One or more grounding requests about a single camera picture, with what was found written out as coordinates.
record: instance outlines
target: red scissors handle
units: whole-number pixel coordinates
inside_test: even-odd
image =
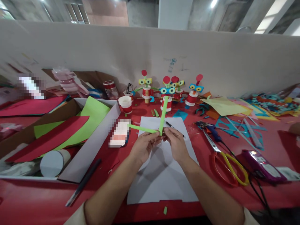
[[[234,180],[234,183],[229,182],[228,180],[226,180],[226,179],[220,174],[220,172],[218,171],[218,169],[217,169],[217,167],[216,167],[216,161],[217,161],[217,160],[219,161],[219,164],[223,167],[223,169],[225,170],[225,172],[232,178],[232,180]],[[231,171],[230,171],[230,169],[227,167],[227,165],[221,160],[221,158],[220,158],[219,155],[218,155],[218,152],[214,152],[214,153],[213,153],[213,156],[212,156],[212,165],[213,165],[213,167],[214,167],[216,173],[219,174],[219,176],[221,177],[221,179],[222,179],[225,183],[227,183],[227,184],[229,184],[229,185],[231,185],[231,186],[233,186],[233,187],[238,187],[238,181],[237,181],[237,179],[236,179],[236,178],[234,177],[234,175],[231,173]]]

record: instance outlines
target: purple device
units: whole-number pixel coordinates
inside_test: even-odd
[[[242,155],[247,160],[254,172],[262,180],[268,183],[283,183],[287,181],[271,163],[269,163],[259,152],[242,150]]]

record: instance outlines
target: robot eye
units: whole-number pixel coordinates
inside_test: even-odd
[[[162,88],[162,89],[160,90],[160,92],[161,92],[162,94],[165,94],[165,93],[167,93],[167,89]]]
[[[169,93],[170,93],[170,94],[174,94],[174,93],[175,93],[175,88],[171,87],[171,88],[169,89]]]

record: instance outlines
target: scissors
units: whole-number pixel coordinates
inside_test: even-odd
[[[233,187],[238,187],[238,184],[240,183],[243,186],[247,186],[249,184],[249,177],[248,177],[248,173],[245,170],[245,168],[231,155],[229,154],[225,154],[224,152],[220,151],[219,148],[216,146],[216,144],[213,142],[213,140],[208,136],[208,134],[205,132],[205,130],[203,130],[207,140],[209,141],[209,143],[211,144],[213,150],[214,150],[214,154],[212,156],[212,165],[215,169],[215,171],[219,174],[219,176],[222,178],[222,180],[226,183],[228,183],[229,185],[233,186]],[[223,159],[225,161],[225,163],[219,158],[218,153],[220,153],[223,156]],[[235,164],[237,164],[237,166],[240,168],[240,170],[242,171],[242,173],[245,176],[245,181],[241,181],[240,178],[237,176],[237,174],[235,173],[234,169],[232,168],[232,165],[230,164],[229,160],[230,159],[232,162],[234,162]],[[234,180],[234,182],[229,182],[227,181],[218,171],[217,167],[216,167],[216,161],[219,161],[221,163],[221,165],[223,166],[223,168],[226,170],[226,172],[232,177],[232,179]]]

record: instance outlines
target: red paper circle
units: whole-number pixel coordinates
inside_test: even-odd
[[[201,81],[203,79],[203,75],[202,74],[199,74],[197,77],[196,77],[196,81]]]
[[[165,77],[163,78],[163,82],[164,82],[164,83],[170,83],[170,81],[171,81],[171,79],[170,79],[169,76],[165,76]]]
[[[142,70],[142,75],[145,77],[147,76],[147,71],[146,70]]]
[[[176,76],[172,77],[173,83],[177,83],[178,81],[179,81],[179,77],[176,77]]]

